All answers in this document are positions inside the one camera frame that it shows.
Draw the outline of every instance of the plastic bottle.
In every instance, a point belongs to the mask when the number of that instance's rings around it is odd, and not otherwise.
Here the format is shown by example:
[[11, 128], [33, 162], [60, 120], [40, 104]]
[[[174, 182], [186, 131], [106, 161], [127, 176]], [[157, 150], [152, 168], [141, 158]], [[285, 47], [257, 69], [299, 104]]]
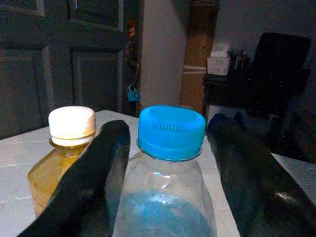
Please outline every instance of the plastic bottle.
[[76, 161], [96, 131], [95, 112], [87, 107], [66, 106], [48, 116], [54, 149], [34, 165], [28, 174], [35, 215], [43, 211], [57, 184]]
[[196, 157], [205, 119], [173, 106], [151, 106], [140, 114], [137, 144], [118, 208], [114, 236], [213, 237], [210, 194]]

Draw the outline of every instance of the blue liquid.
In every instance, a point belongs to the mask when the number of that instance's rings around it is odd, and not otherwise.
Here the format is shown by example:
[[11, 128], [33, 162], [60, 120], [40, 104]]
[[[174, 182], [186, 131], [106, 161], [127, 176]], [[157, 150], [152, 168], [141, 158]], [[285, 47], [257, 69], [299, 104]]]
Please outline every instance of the blue liquid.
[[127, 195], [119, 236], [212, 237], [208, 220], [189, 202], [154, 191]]

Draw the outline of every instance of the white table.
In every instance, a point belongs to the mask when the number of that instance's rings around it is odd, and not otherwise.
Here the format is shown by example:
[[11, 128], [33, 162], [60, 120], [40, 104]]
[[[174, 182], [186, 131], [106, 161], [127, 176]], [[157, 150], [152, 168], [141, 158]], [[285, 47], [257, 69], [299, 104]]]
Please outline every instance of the white table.
[[[130, 128], [131, 148], [129, 157], [139, 149], [136, 145], [138, 118], [112, 111], [96, 113], [97, 127], [115, 120], [124, 120]], [[41, 128], [32, 132], [0, 140], [0, 232], [2, 237], [14, 237], [34, 219], [27, 174], [32, 166], [52, 150], [48, 143], [49, 129]], [[307, 195], [316, 203], [316, 165], [274, 155], [277, 161], [302, 186]], [[238, 231], [221, 186], [215, 158], [205, 138], [203, 152], [198, 157], [203, 178], [211, 194], [219, 237], [238, 237]]]

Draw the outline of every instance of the blue bottle cap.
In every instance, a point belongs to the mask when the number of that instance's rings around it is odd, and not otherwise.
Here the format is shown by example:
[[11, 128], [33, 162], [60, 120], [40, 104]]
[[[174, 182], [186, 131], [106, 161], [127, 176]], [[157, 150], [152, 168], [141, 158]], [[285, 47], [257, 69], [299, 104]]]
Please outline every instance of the blue bottle cap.
[[201, 152], [205, 126], [204, 117], [193, 110], [150, 106], [140, 114], [137, 144], [143, 152], [158, 159], [193, 159]]

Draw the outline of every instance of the gray door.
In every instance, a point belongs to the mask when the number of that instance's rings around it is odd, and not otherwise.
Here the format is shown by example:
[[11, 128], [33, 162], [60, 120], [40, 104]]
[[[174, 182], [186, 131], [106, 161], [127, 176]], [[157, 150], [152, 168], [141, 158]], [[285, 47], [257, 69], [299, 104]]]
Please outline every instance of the gray door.
[[0, 139], [61, 106], [122, 111], [123, 0], [0, 4]]

